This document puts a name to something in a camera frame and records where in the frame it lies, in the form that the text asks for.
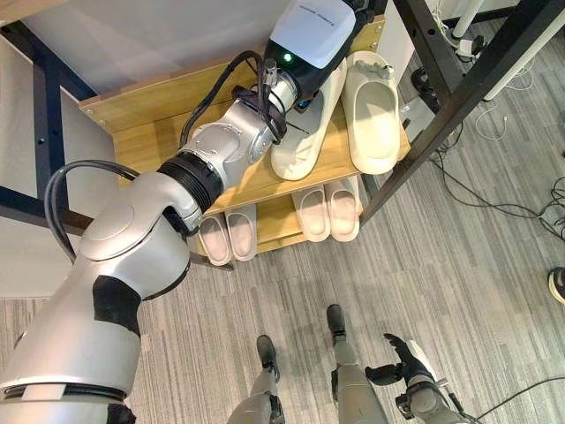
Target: black shoe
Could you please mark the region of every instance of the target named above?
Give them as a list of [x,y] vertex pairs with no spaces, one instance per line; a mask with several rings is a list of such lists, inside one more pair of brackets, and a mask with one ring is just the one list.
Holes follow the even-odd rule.
[[271,337],[266,334],[257,337],[257,353],[259,354],[259,359],[261,360],[263,368],[268,368],[269,371],[274,371],[275,382],[279,382],[281,379],[281,372],[279,371],[279,366],[276,363],[276,350]]
[[553,268],[547,275],[549,291],[558,301],[565,305],[565,268]]
[[345,336],[345,320],[343,319],[343,309],[339,305],[330,305],[326,310],[328,327],[332,333],[332,342],[335,345],[335,338]]

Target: wooden board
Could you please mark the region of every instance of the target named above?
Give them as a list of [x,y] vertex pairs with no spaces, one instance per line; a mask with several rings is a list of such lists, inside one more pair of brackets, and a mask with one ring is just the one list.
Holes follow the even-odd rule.
[[[199,122],[215,121],[230,105],[231,102],[225,102],[210,107]],[[188,114],[183,114],[162,119],[114,134],[117,161],[139,172],[156,170],[161,163],[176,154],[178,138],[187,116]],[[409,150],[410,144],[404,130],[401,130],[399,160]],[[232,187],[218,198],[207,214],[265,201],[358,173],[350,159],[347,125],[339,102],[330,120],[318,162],[308,176],[299,181],[277,177],[271,167],[270,154],[267,153],[247,170],[240,185]]]
[[[259,254],[306,241],[290,195],[259,203],[257,218]],[[197,249],[206,254],[200,240]]]
[[0,27],[67,0],[0,0]]
[[[383,27],[384,17],[375,17],[374,22],[365,26],[356,37],[351,51],[375,50]],[[188,68],[98,95],[81,102],[80,109],[111,134],[174,117],[196,109],[228,62],[222,60],[198,69]],[[231,90],[235,85],[249,87],[254,82],[255,75],[249,67],[240,65],[226,81],[213,104],[231,100]]]

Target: white cable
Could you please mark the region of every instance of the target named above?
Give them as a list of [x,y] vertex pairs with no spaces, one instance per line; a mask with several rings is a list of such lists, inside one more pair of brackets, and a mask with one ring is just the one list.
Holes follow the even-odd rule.
[[447,35],[447,31],[449,30],[449,26],[445,25],[441,20],[441,1],[442,0],[438,0],[438,3],[435,5],[435,9],[432,11],[433,20],[435,20],[435,23],[437,24],[438,28],[440,29],[440,34],[443,36],[445,41],[448,42],[448,44],[451,47],[453,47],[454,49],[459,49],[459,46],[457,44],[453,43]]
[[533,73],[531,72],[531,70],[533,69],[533,65],[536,62],[536,57],[534,56],[531,61],[527,64],[524,65],[524,67],[518,71],[516,73],[516,75],[514,75],[514,77],[512,77],[511,80],[513,80],[516,77],[523,77],[525,75],[527,75],[528,73],[530,74],[531,77],[531,81],[530,81],[530,85],[528,87],[514,87],[514,86],[510,86],[510,84],[507,84],[506,86],[504,86],[504,88],[509,88],[510,90],[514,90],[514,91],[527,91],[530,88],[533,87]]
[[480,135],[483,139],[487,139],[487,140],[492,140],[492,141],[497,141],[502,139],[502,137],[504,137],[504,135],[506,134],[506,121],[508,121],[508,117],[505,116],[504,117],[504,129],[502,130],[501,135],[499,135],[498,137],[491,137],[489,135],[485,135],[484,133],[482,133],[479,128],[478,128],[478,121],[487,113],[492,112],[493,110],[495,110],[496,108],[498,108],[498,104],[494,104],[494,106],[491,109],[487,109],[485,110],[483,113],[481,113],[477,119],[475,120],[475,130],[477,130],[478,135]]

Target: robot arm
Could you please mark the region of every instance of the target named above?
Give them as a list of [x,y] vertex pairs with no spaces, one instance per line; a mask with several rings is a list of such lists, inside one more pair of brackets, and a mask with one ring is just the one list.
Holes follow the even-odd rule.
[[220,120],[198,128],[175,157],[136,178],[96,217],[71,273],[0,377],[0,423],[135,421],[123,400],[139,359],[139,303],[184,279],[189,249],[179,232],[198,229],[202,214],[277,138],[271,129],[284,128],[286,111],[318,90],[372,20],[372,11],[350,3],[358,2],[293,2],[265,53],[268,121],[261,99],[240,92]]

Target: white clog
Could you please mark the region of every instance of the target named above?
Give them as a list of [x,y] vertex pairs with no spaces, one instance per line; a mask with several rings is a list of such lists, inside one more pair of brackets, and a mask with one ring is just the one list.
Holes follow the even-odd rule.
[[314,242],[327,239],[331,230],[324,186],[293,193],[292,201],[306,239]]
[[206,216],[200,223],[200,242],[212,265],[231,261],[231,245],[223,214]]
[[337,241],[352,241],[359,234],[359,184],[357,176],[324,185],[331,234]]
[[271,147],[271,165],[280,178],[301,179],[313,169],[346,74],[347,64],[344,59],[304,113],[291,110],[286,115],[287,133],[281,144]]
[[257,254],[257,207],[255,204],[225,213],[231,251],[238,261],[249,261]]
[[353,164],[365,174],[384,174],[400,151],[398,94],[387,62],[372,51],[347,57],[342,104]]

